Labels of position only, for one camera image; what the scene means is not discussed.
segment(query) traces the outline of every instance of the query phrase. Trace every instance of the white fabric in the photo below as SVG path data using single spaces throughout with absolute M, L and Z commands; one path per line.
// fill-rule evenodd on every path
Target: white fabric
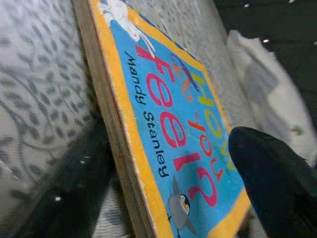
M 227 46 L 260 129 L 285 141 L 314 166 L 317 137 L 307 108 L 290 76 L 259 38 L 230 31 Z

